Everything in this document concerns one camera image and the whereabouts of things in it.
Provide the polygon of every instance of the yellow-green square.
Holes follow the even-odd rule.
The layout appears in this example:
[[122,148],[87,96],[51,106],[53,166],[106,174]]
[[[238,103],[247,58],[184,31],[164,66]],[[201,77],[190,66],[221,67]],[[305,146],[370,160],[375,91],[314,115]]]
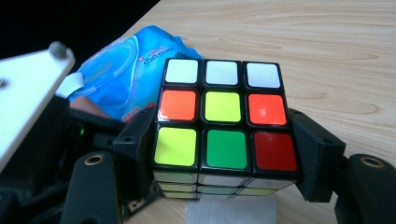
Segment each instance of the yellow-green square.
[[241,102],[236,92],[209,91],[205,95],[205,118],[210,121],[238,122]]
[[193,166],[197,133],[194,129],[162,127],[158,131],[154,160],[159,164]]

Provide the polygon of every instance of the white square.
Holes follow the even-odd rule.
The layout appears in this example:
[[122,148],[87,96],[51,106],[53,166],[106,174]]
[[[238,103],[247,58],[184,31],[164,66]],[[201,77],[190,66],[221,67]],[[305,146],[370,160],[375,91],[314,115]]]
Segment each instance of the white square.
[[248,63],[247,83],[252,87],[279,88],[277,67],[273,63]]
[[206,82],[209,84],[238,84],[238,68],[235,62],[209,61],[206,64]]
[[195,83],[198,79],[198,62],[187,59],[171,59],[166,69],[165,81]]

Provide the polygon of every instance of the cube top face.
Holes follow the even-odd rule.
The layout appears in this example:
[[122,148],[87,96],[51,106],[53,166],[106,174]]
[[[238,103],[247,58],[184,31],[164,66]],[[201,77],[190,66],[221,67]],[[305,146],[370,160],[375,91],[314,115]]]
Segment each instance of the cube top face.
[[265,196],[299,165],[277,63],[168,59],[153,172],[167,197]]
[[194,129],[161,127],[157,136],[156,163],[178,166],[195,164],[197,132]]

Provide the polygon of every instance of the wet wipes package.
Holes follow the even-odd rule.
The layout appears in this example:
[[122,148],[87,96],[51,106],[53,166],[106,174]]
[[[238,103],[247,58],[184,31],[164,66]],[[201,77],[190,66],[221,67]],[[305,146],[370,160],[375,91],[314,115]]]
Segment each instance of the wet wipes package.
[[147,107],[155,106],[167,58],[201,59],[180,37],[157,26],[115,41],[78,70],[82,87],[68,96],[72,102],[87,97],[112,119],[129,122]]

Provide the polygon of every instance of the wooden surface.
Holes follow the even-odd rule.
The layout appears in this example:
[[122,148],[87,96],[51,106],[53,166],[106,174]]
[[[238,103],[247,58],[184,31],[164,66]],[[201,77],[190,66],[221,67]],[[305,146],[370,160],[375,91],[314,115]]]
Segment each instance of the wooden surface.
[[[203,57],[280,64],[288,105],[346,142],[346,155],[396,166],[396,1],[162,0],[126,35],[157,25]],[[336,223],[330,203],[294,186],[276,193],[278,223]],[[129,223],[184,223],[186,201],[161,199]]]

